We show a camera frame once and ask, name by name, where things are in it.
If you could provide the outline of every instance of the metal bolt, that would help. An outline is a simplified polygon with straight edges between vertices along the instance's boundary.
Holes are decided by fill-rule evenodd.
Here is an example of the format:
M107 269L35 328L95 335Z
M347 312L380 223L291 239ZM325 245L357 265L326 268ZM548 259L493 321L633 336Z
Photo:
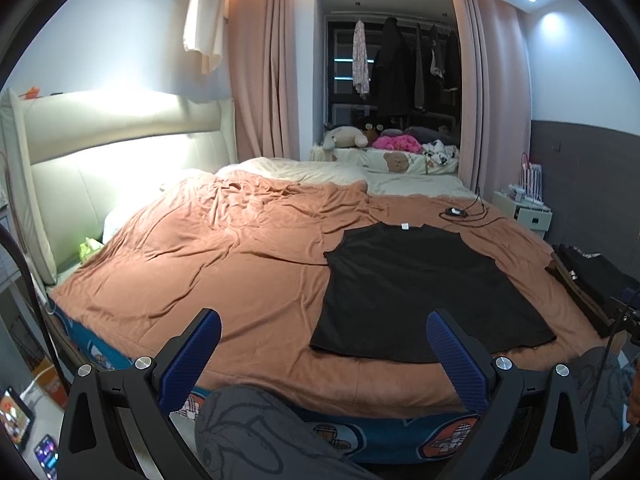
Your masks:
M500 370L510 370L513 366L513 363L506 357L498 357L495 360L495 365L500 368Z
M569 375L569 368L565 365L556 365L556 374L567 377L567 375Z
M145 368L149 368L151 366L151 357L139 357L136 360L136 368L138 370L144 370Z
M90 371L91 371L91 365L82 365L81 367L78 368L78 375L80 377L85 377L89 375Z

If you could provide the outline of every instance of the headboard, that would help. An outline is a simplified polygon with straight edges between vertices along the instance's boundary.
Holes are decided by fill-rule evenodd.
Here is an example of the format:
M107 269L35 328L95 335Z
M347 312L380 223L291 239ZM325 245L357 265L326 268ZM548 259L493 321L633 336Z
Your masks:
M121 203L180 170L238 161L232 99L94 90L22 100L8 90L0 133L21 242L49 285Z

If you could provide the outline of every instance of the nightstand drawer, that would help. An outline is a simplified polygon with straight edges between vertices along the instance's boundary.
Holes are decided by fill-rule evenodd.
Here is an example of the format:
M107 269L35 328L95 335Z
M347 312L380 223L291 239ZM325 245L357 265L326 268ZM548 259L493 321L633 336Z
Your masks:
M524 227L533 231L549 231L551 225L552 214L545 211L536 211L535 209L520 208L517 213L517 220Z

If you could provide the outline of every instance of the pink curtain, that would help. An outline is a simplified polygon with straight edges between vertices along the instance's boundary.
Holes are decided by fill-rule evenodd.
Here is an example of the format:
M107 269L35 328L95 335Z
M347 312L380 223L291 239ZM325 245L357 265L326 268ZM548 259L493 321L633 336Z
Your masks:
M292 0L229 0L238 157L299 158Z
M490 200L518 182L529 153L531 84L515 7L501 0L453 0L462 61L458 176Z

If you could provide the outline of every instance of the white stuffed animal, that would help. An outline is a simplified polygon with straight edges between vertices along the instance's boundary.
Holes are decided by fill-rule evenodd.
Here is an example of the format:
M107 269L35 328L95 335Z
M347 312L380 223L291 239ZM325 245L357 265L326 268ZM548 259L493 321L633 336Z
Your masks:
M352 148L353 146L366 148L368 144L369 139L362 130L354 126L340 126L327 132L322 148L327 151L335 148Z

